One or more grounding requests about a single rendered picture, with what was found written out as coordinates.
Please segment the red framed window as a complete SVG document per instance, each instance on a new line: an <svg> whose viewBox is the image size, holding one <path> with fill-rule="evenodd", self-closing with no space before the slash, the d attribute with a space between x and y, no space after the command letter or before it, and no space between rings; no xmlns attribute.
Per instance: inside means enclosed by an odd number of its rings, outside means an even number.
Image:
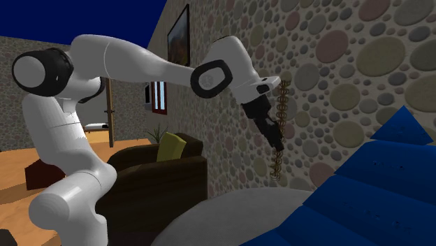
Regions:
<svg viewBox="0 0 436 246"><path fill-rule="evenodd" d="M166 115L167 114L167 90L166 83L163 81L151 83L152 94L152 112Z"/></svg>

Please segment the dark red box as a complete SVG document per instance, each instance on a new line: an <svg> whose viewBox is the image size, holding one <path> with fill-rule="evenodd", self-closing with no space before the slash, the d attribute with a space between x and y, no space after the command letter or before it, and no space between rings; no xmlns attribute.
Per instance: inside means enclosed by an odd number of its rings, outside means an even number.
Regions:
<svg viewBox="0 0 436 246"><path fill-rule="evenodd" d="M57 166L46 164L38 159L24 169L27 190L42 189L65 178L65 173Z"/></svg>

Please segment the dark framed wall picture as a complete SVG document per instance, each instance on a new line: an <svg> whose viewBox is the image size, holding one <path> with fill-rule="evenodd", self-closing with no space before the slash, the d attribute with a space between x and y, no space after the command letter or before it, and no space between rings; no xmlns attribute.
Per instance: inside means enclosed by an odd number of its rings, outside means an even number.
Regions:
<svg viewBox="0 0 436 246"><path fill-rule="evenodd" d="M168 61L190 65L189 4L186 4L167 35Z"/></svg>

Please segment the brown wooden post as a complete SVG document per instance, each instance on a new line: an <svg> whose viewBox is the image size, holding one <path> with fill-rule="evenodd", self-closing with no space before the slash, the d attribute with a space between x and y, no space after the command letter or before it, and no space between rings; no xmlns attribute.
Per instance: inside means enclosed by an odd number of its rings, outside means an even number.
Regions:
<svg viewBox="0 0 436 246"><path fill-rule="evenodd" d="M113 103L112 103L111 80L109 78L104 78L104 81L106 83L106 101L107 101L106 114L108 117L109 147L114 147Z"/></svg>

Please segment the blue ribbed pillow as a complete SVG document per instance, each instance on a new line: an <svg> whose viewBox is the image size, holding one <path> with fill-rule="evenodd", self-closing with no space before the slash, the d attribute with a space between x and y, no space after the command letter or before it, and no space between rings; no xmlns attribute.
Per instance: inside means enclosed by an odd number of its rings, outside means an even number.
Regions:
<svg viewBox="0 0 436 246"><path fill-rule="evenodd" d="M277 228L241 246L436 246L436 146L399 109Z"/></svg>

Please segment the grey round table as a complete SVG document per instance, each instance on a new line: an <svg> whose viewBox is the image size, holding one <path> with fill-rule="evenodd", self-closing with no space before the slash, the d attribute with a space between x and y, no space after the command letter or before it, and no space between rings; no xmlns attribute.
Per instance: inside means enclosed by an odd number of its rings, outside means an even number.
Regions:
<svg viewBox="0 0 436 246"><path fill-rule="evenodd" d="M151 246L238 246L279 226L311 194L286 187L231 191L184 212Z"/></svg>

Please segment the yellow cushion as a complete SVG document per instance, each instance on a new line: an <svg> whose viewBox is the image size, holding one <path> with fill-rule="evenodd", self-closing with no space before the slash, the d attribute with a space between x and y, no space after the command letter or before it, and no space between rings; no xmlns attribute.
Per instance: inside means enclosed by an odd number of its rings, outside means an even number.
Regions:
<svg viewBox="0 0 436 246"><path fill-rule="evenodd" d="M159 143L157 162L180 159L186 144L179 136L166 132Z"/></svg>

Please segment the green potted plant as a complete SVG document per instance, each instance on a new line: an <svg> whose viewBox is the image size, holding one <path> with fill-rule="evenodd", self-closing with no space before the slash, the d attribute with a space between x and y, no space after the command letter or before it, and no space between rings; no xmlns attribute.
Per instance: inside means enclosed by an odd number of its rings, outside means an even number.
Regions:
<svg viewBox="0 0 436 246"><path fill-rule="evenodd" d="M145 133L151 143L159 144L164 134L167 132L168 127L162 128L160 124L155 129L146 129Z"/></svg>

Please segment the brown spiral column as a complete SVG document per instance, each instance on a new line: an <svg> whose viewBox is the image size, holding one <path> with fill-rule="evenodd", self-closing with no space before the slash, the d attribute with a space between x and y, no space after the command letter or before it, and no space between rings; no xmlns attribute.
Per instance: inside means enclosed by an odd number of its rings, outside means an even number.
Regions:
<svg viewBox="0 0 436 246"><path fill-rule="evenodd" d="M284 136L284 127L286 125L286 118L287 118L286 111L288 108L287 103L289 100L287 94L289 93L288 86L290 84L291 84L290 81L282 80L278 87L279 96L277 97L276 117L278 119L279 130L282 136ZM282 156L284 150L283 143L284 143L284 139L281 138L279 141L279 146L281 147L281 149L279 150L277 147L275 148L274 151L275 156L273 158L273 163L270 165L270 167L272 168L270 172L270 178L271 180L274 181L280 180L280 173L282 170Z"/></svg>

